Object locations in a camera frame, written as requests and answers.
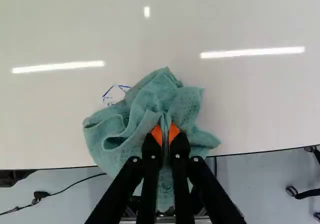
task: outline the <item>black cable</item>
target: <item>black cable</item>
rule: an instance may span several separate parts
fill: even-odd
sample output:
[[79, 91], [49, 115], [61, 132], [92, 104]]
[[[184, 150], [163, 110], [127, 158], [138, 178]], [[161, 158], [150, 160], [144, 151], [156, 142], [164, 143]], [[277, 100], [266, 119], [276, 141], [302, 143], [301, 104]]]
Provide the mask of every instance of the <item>black cable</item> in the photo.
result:
[[49, 194], [48, 192], [45, 192], [45, 191], [35, 191], [34, 192], [34, 199], [32, 200], [31, 204], [25, 205], [25, 206], [22, 206], [22, 207], [16, 206], [15, 208], [12, 208], [10, 210], [7, 210], [7, 211], [4, 211], [4, 212], [0, 213], [0, 216], [5, 215], [5, 214], [9, 214], [9, 213], [14, 213], [14, 212], [20, 211], [20, 210], [25, 209], [25, 208], [33, 207], [33, 206], [37, 205], [41, 201], [42, 198], [52, 197], [52, 196], [58, 195], [60, 193], [63, 193], [64, 191], [68, 190], [69, 188], [73, 187], [76, 184], [82, 183], [82, 182], [84, 182], [86, 180], [89, 180], [89, 179], [92, 179], [92, 178], [95, 178], [95, 177], [104, 176], [104, 175], [106, 175], [106, 174], [105, 173], [100, 173], [100, 174], [89, 176], [89, 177], [87, 177], [85, 179], [82, 179], [82, 180], [79, 180], [79, 181], [71, 184], [67, 188], [65, 188], [65, 189], [63, 189], [63, 190], [61, 190], [59, 192], [53, 193], [53, 194]]
[[214, 176], [217, 179], [217, 175], [218, 175], [218, 162], [217, 162], [217, 157], [214, 157]]
[[86, 181], [86, 180], [89, 180], [89, 179], [91, 179], [91, 178], [95, 178], [95, 177], [99, 177], [99, 176], [103, 176], [103, 175], [106, 175], [106, 174], [105, 174], [105, 173], [100, 173], [100, 174], [92, 175], [92, 176], [89, 176], [89, 177], [87, 177], [87, 178], [85, 178], [85, 179], [79, 180], [79, 181], [73, 183], [72, 185], [68, 186], [67, 188], [65, 188], [65, 189], [63, 189], [63, 190], [61, 190], [61, 191], [59, 191], [59, 192], [50, 194], [49, 197], [52, 197], [52, 196], [58, 195], [58, 194], [60, 194], [60, 193], [63, 193], [64, 191], [68, 190], [69, 188], [73, 187], [74, 185], [77, 185], [78, 183], [82, 183], [82, 182], [84, 182], [84, 181]]

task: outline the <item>white glossy surface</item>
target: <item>white glossy surface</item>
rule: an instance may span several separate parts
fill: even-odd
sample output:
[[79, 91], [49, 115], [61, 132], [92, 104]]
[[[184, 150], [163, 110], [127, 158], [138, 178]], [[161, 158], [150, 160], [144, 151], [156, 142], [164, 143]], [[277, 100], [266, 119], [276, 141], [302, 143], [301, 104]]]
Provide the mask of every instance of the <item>white glossy surface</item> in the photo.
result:
[[[319, 144], [320, 0], [0, 0], [0, 169], [94, 165], [82, 121], [114, 83], [165, 66], [205, 88], [212, 155]], [[145, 7], [149, 7], [146, 17]], [[201, 52], [305, 47], [200, 59]], [[105, 67], [13, 74], [101, 60]]]

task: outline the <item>teal microfiber towel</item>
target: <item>teal microfiber towel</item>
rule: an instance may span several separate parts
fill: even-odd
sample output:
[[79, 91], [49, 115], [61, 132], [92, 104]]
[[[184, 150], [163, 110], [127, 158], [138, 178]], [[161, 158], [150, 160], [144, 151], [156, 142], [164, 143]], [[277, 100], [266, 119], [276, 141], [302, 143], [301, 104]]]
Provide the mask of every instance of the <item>teal microfiber towel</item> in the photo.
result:
[[[95, 163], [109, 176], [116, 177], [131, 156], [142, 157], [141, 147], [156, 124], [164, 143], [164, 167], [160, 170], [157, 208], [164, 212], [174, 205], [171, 170], [168, 163], [168, 133], [171, 123], [187, 134], [190, 156], [205, 157], [219, 141], [195, 125], [203, 89], [186, 87], [169, 68], [155, 70], [126, 92], [120, 102], [99, 110], [83, 121], [88, 150]], [[139, 195], [142, 185], [135, 190]]]

